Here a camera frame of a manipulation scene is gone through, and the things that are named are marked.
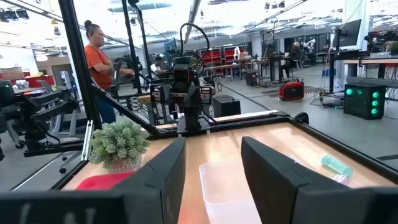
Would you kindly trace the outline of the black upright frame post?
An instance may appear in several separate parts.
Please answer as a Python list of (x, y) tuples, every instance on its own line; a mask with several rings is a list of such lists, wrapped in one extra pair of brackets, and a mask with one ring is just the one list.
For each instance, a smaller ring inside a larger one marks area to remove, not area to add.
[(95, 83), (87, 66), (83, 41), (73, 0), (58, 0), (58, 3), (62, 13), (63, 23), (65, 25), (68, 43), (76, 70), (76, 76), (80, 86), (81, 97), (83, 99), (88, 120), (92, 121), (96, 128), (102, 127), (100, 112), (96, 102), (96, 99), (100, 98), (122, 112), (122, 114), (127, 116), (127, 118), (140, 125), (149, 134), (160, 134), (160, 131), (155, 126), (150, 125), (140, 117), (136, 116), (132, 111), (107, 95), (106, 92)]

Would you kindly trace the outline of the wooden desk black legs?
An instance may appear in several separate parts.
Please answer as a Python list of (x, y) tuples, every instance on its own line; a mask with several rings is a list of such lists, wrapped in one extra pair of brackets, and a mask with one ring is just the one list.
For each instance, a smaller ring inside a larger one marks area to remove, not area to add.
[(375, 57), (365, 57), (365, 58), (354, 58), (343, 60), (344, 64), (349, 65), (348, 76), (355, 77), (357, 72), (357, 67), (360, 65), (376, 64), (379, 65), (378, 68), (378, 78), (384, 78), (386, 72), (386, 66), (392, 64), (398, 64), (398, 56), (375, 58)]

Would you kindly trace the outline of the black computer tower green lights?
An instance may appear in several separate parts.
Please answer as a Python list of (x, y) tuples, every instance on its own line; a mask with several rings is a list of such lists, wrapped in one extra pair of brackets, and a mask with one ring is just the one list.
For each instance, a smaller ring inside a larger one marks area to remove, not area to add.
[(381, 119), (384, 116), (385, 94), (385, 85), (346, 84), (343, 112), (366, 120)]

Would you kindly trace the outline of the red plastic bin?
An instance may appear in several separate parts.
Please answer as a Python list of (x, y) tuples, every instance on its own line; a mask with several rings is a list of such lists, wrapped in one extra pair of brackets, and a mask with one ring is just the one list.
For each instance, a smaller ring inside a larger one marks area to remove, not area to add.
[(135, 171), (92, 176), (80, 183), (76, 189), (109, 190), (127, 179), (128, 177), (132, 176), (133, 174), (135, 174)]

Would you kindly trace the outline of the pink medicine bottle white cap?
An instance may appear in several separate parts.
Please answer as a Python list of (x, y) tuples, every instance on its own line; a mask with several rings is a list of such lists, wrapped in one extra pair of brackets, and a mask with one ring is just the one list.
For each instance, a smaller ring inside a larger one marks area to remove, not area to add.
[(334, 175), (334, 176), (332, 177), (332, 179), (333, 179), (335, 182), (338, 182), (338, 183), (340, 183), (340, 184), (343, 184), (343, 185), (349, 187), (350, 178), (347, 177), (347, 176), (345, 176), (345, 175), (336, 174), (336, 175)]

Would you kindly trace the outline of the black computer monitor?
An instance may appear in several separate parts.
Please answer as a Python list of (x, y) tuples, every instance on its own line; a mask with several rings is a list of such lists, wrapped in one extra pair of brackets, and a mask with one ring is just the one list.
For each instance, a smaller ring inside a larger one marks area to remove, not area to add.
[(361, 19), (347, 22), (335, 29), (332, 47), (349, 47), (357, 45)]

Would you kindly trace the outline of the person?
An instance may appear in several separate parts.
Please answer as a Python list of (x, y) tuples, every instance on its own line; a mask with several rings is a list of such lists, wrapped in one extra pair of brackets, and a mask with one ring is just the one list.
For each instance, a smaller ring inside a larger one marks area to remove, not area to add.
[(291, 68), (301, 68), (302, 50), (298, 42), (293, 43), (292, 50), (289, 52), (288, 58), (289, 59), (283, 64), (282, 69), (285, 71), (286, 77), (290, 78)]
[(150, 69), (153, 73), (155, 74), (160, 74), (160, 73), (164, 73), (165, 70), (161, 69), (161, 64), (162, 64), (162, 57), (157, 56), (155, 58), (154, 63), (150, 66)]
[[(84, 23), (86, 36), (89, 40), (85, 46), (85, 55), (88, 68), (96, 83), (103, 89), (109, 90), (113, 83), (114, 66), (111, 59), (101, 50), (104, 45), (104, 33), (100, 26), (86, 20)], [(104, 123), (116, 121), (114, 108), (107, 102), (97, 98), (97, 104)]]

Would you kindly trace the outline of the red and black case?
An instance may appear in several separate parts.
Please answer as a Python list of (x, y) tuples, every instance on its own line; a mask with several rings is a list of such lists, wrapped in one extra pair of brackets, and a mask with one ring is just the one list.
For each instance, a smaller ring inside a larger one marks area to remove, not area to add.
[(304, 94), (304, 82), (286, 82), (279, 88), (279, 99), (282, 101), (301, 100)]

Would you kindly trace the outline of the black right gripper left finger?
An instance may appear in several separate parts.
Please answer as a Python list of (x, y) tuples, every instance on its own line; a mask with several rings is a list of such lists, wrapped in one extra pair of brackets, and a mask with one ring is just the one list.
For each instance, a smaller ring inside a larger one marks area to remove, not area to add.
[(186, 171), (186, 140), (177, 138), (114, 187), (122, 211), (114, 224), (177, 224)]

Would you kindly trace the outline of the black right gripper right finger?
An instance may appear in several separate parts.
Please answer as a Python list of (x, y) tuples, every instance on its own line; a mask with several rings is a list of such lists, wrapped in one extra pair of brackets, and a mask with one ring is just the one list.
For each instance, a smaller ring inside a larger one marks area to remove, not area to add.
[(343, 224), (337, 190), (347, 187), (251, 138), (243, 137), (246, 180), (263, 224)]

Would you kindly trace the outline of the teal medicine bottle white cap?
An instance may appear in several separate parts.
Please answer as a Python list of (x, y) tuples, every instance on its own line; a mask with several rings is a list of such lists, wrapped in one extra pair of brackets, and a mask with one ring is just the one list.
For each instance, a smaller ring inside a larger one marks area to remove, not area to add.
[(342, 163), (331, 155), (323, 156), (321, 159), (321, 164), (333, 172), (346, 177), (352, 177), (354, 173), (354, 170), (350, 166)]

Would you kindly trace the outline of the green succulent plant in pot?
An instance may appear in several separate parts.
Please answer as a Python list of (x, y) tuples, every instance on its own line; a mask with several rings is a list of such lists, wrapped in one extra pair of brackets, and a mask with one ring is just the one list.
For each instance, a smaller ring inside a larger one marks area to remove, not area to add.
[(149, 147), (148, 137), (149, 133), (131, 120), (106, 123), (90, 140), (90, 162), (110, 173), (135, 171)]

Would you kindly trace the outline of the clear plastic bin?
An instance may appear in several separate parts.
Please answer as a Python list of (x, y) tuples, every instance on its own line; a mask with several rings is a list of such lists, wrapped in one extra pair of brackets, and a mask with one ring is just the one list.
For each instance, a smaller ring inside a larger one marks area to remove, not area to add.
[(208, 162), (199, 172), (210, 224), (262, 224), (241, 161)]

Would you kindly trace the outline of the black box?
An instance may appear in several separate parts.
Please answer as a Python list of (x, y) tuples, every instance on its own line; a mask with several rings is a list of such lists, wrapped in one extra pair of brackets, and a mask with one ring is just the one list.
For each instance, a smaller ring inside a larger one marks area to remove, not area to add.
[(229, 95), (220, 95), (213, 98), (213, 110), (216, 118), (241, 114), (241, 104)]

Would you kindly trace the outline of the red storage shelves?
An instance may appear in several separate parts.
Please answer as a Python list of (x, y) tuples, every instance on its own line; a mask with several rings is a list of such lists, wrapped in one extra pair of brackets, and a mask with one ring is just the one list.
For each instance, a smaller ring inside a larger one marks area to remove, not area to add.
[(238, 48), (240, 52), (245, 52), (246, 47), (247, 45), (244, 44), (228, 44), (209, 48), (207, 52), (205, 52), (205, 48), (198, 49), (199, 56), (204, 56), (205, 76), (237, 77), (241, 72), (241, 62), (235, 48)]

